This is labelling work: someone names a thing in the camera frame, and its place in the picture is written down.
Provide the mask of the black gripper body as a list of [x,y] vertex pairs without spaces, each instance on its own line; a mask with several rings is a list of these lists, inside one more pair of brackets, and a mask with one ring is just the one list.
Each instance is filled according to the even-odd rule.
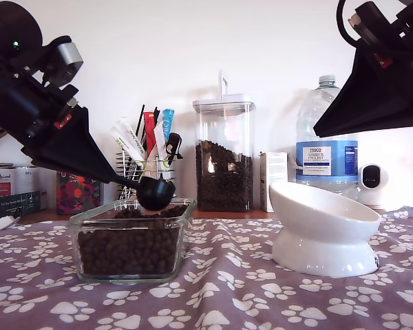
[[1,93],[6,103],[1,112],[10,111],[3,128],[22,143],[23,152],[32,159],[37,148],[59,136],[59,129],[72,118],[70,111],[81,107],[74,85],[44,87],[33,77],[7,78]]

